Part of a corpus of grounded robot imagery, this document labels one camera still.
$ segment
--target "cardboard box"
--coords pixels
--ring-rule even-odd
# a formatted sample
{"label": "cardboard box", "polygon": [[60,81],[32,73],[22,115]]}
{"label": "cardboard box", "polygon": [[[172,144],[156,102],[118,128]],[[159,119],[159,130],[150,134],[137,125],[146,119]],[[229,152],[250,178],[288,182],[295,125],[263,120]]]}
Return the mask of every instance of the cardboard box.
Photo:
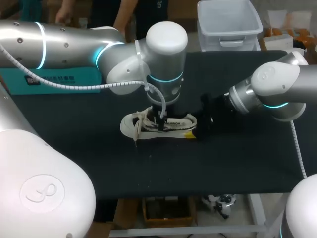
{"label": "cardboard box", "polygon": [[199,0],[169,0],[168,18],[170,20],[197,19]]}
{"label": "cardboard box", "polygon": [[187,204],[189,214],[184,217],[178,218],[149,218],[147,210],[147,200],[142,199],[142,210],[145,224],[149,228],[168,228],[168,227],[189,227],[196,219],[196,205],[193,197],[187,198]]}
{"label": "cardboard box", "polygon": [[180,24],[187,32],[197,32],[199,0],[169,0],[168,19]]}
{"label": "cardboard box", "polygon": [[93,222],[85,238],[108,238],[111,230],[133,228],[138,205],[138,199],[119,199],[113,221]]}

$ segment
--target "white shoelace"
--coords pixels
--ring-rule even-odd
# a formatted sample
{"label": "white shoelace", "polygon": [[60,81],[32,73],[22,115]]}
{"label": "white shoelace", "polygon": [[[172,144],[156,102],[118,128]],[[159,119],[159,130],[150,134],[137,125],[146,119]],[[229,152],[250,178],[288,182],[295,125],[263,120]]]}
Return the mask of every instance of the white shoelace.
{"label": "white shoelace", "polygon": [[137,141],[139,138],[139,135],[141,133],[142,127],[143,126],[148,126],[148,127],[155,127],[156,124],[152,121],[150,121],[148,119],[148,111],[151,110],[152,108],[146,108],[144,111],[142,112],[136,112],[135,115],[138,116],[138,121],[135,124],[134,128],[134,136],[133,136],[133,140]]}

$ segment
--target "robotic arm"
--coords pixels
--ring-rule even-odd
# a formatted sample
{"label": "robotic arm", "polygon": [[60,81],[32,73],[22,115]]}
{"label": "robotic arm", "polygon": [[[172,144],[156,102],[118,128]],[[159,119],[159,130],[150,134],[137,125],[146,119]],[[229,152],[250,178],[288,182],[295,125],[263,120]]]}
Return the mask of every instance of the robotic arm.
{"label": "robotic arm", "polygon": [[306,103],[317,102],[316,73],[317,66],[308,66],[300,53],[292,52],[260,66],[225,97],[243,114],[264,106],[277,120],[292,121],[302,115]]}
{"label": "robotic arm", "polygon": [[[153,88],[167,105],[179,97],[186,46],[186,31],[173,22],[158,23],[146,39],[125,44],[112,27],[80,30],[0,21],[1,67],[17,66],[25,73],[30,73],[26,68],[97,67],[107,85],[128,85],[111,88],[119,95],[138,88],[131,81],[144,81],[145,87],[148,81],[148,98],[159,106],[161,97]],[[1,85],[0,155],[0,237],[85,236],[96,206],[89,177],[37,136]]]}
{"label": "robotic arm", "polygon": [[[0,22],[0,43],[26,68],[97,67],[107,84],[145,81],[157,87],[166,100],[174,103],[180,93],[184,70],[186,31],[173,22],[154,25],[143,40],[125,44],[112,27],[91,30],[59,27],[34,22]],[[4,54],[1,67],[15,67]],[[139,85],[112,88],[128,94]],[[161,99],[151,90],[153,104]]]}

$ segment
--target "sneaker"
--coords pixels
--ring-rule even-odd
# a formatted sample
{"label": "sneaker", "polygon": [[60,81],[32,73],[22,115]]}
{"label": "sneaker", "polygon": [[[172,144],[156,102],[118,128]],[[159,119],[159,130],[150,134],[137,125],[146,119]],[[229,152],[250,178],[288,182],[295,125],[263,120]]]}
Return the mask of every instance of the sneaker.
{"label": "sneaker", "polygon": [[160,131],[153,116],[152,107],[149,107],[142,112],[126,115],[121,121],[120,130],[122,134],[133,138],[134,141],[158,137],[195,139],[192,130],[196,125],[197,119],[187,114],[181,119],[168,118],[163,131]]}

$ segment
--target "white robotic arm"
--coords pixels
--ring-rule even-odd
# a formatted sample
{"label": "white robotic arm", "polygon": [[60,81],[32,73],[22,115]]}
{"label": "white robotic arm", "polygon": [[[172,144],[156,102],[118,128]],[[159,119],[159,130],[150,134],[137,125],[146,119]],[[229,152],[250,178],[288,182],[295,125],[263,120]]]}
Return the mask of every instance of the white robotic arm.
{"label": "white robotic arm", "polygon": [[[113,88],[120,95],[148,81],[149,100],[162,106],[178,99],[186,46],[186,31],[173,22],[158,23],[146,39],[125,44],[111,27],[79,30],[0,21],[1,67],[17,66],[66,90],[128,85]],[[26,69],[81,66],[97,67],[107,84],[54,84]],[[37,136],[1,84],[0,191],[1,238],[83,238],[93,221],[96,197],[87,174]]]}

